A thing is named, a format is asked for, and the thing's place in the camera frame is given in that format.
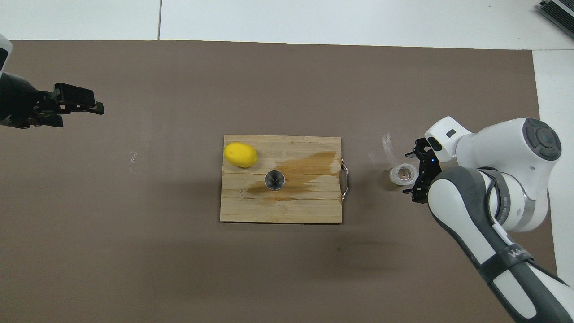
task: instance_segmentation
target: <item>clear tape roll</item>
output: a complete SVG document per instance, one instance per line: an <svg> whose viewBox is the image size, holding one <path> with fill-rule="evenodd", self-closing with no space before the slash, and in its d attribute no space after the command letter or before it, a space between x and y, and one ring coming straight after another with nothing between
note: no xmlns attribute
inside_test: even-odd
<svg viewBox="0 0 574 323"><path fill-rule="evenodd" d="M414 184L415 180L417 180L418 171L416 167L411 164L400 164L391 169L389 177L391 182L396 185L411 185Z"/></svg>

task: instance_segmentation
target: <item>wooden cutting board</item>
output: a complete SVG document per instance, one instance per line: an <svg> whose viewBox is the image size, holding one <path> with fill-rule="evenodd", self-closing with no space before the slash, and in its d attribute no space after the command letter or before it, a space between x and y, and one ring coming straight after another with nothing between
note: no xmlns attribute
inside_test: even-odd
<svg viewBox="0 0 574 323"><path fill-rule="evenodd" d="M257 162L240 168L223 158L220 220L224 222L342 222L341 138L227 134L257 151ZM265 175L278 170L284 186L273 191Z"/></svg>

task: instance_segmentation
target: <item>white tile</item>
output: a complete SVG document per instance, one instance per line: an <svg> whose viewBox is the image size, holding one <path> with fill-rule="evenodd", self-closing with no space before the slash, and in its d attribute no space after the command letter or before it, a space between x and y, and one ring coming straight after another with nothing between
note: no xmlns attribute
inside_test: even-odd
<svg viewBox="0 0 574 323"><path fill-rule="evenodd" d="M9 40L155 40L160 0L1 0Z"/></svg>
<svg viewBox="0 0 574 323"><path fill-rule="evenodd" d="M556 267L558 275L574 286L574 51L532 54L540 119L554 128L562 143L562 156L548 185Z"/></svg>
<svg viewBox="0 0 574 323"><path fill-rule="evenodd" d="M160 39L574 49L538 1L163 0Z"/></svg>

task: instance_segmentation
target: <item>brown mat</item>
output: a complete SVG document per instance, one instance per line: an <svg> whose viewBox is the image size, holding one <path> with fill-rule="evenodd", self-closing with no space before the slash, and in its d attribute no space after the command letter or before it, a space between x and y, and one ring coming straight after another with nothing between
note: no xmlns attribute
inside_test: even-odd
<svg viewBox="0 0 574 323"><path fill-rule="evenodd" d="M537 117L530 51L14 47L8 72L93 89L106 114L0 128L2 321L511 322L388 170L443 116L473 131ZM341 137L343 224L219 222L226 133ZM555 271L548 218L515 238Z"/></svg>

